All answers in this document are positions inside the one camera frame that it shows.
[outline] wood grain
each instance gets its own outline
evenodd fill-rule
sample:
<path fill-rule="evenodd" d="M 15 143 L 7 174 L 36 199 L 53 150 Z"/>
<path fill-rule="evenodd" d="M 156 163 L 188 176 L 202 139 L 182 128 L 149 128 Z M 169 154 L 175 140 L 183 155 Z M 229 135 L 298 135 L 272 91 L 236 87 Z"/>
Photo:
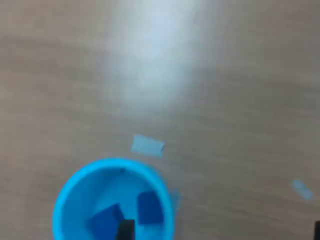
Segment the wood grain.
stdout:
<path fill-rule="evenodd" d="M 312 239 L 319 23 L 316 0 L 1 1 L 0 238 L 52 239 L 69 176 L 127 157 L 180 189 L 177 240 Z"/>

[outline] black object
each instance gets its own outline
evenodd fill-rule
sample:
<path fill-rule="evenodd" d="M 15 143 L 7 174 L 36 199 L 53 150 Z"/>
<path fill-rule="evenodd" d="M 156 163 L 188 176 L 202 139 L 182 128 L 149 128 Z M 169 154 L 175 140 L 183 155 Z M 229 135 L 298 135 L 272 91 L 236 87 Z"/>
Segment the black object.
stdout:
<path fill-rule="evenodd" d="M 135 220 L 123 220 L 116 233 L 116 240 L 135 240 Z"/>
<path fill-rule="evenodd" d="M 314 223 L 314 240 L 320 240 L 320 221 Z"/>

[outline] blue block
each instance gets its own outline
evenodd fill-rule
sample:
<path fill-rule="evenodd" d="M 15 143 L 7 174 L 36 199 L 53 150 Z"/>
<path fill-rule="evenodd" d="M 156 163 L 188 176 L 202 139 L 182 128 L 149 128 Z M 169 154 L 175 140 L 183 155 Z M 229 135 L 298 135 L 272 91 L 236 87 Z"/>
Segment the blue block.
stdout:
<path fill-rule="evenodd" d="M 164 214 L 160 201 L 154 191 L 140 193 L 137 198 L 138 223 L 141 225 L 160 224 Z"/>
<path fill-rule="evenodd" d="M 124 219 L 119 204 L 115 204 L 90 218 L 87 227 L 96 240 L 115 240 L 118 226 Z"/>

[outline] cup rim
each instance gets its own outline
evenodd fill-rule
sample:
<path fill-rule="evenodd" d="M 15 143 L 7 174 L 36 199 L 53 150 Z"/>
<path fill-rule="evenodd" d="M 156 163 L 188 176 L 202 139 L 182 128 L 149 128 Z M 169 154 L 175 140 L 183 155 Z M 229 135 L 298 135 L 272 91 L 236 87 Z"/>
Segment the cup rim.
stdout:
<path fill-rule="evenodd" d="M 97 160 L 89 163 L 88 165 L 85 165 L 76 173 L 74 173 L 60 191 L 56 199 L 52 215 L 52 231 L 54 240 L 65 239 L 62 231 L 62 214 L 64 204 L 71 190 L 87 175 L 101 169 L 115 168 L 124 168 L 126 170 L 132 171 L 145 179 L 153 187 L 160 199 L 160 203 L 164 212 L 164 224 L 166 229 L 164 233 L 164 239 L 173 239 L 175 229 L 175 214 L 173 205 L 169 190 L 158 173 L 151 169 L 149 166 L 136 160 L 127 158 L 103 158 L 101 160 Z"/>

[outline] light blue scrap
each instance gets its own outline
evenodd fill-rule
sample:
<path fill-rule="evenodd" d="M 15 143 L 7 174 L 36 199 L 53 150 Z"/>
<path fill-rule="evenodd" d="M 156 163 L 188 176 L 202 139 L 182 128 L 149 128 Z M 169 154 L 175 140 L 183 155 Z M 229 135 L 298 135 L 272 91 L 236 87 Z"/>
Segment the light blue scrap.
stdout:
<path fill-rule="evenodd" d="M 181 193 L 179 192 L 178 189 L 175 189 L 171 192 L 171 201 L 172 201 L 173 208 L 175 209 L 176 212 L 178 212 L 180 209 L 180 202 L 181 202 Z"/>
<path fill-rule="evenodd" d="M 163 157 L 165 142 L 136 134 L 133 137 L 131 151 L 138 154 L 144 154 L 152 157 Z"/>
<path fill-rule="evenodd" d="M 293 180 L 292 187 L 300 196 L 302 196 L 306 200 L 310 200 L 314 196 L 314 193 L 309 188 L 307 188 L 304 182 L 300 179 Z"/>

